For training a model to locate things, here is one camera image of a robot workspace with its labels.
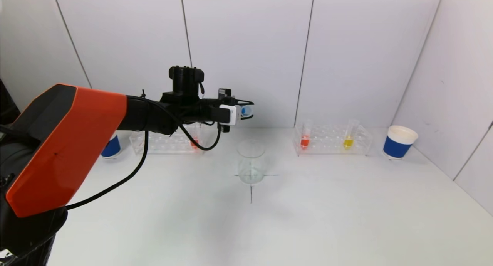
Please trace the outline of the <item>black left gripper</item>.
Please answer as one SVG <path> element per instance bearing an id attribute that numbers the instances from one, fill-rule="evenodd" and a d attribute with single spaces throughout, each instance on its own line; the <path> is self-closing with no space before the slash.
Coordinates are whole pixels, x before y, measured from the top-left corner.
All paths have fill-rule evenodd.
<path id="1" fill-rule="evenodd" d="M 229 133 L 231 125 L 235 124 L 235 106 L 253 106 L 254 102 L 233 98 L 232 90 L 220 88 L 217 99 L 206 99 L 203 106 L 205 115 L 201 124 L 207 126 L 218 125 L 220 132 Z M 248 120 L 253 114 L 242 115 L 240 120 Z"/>

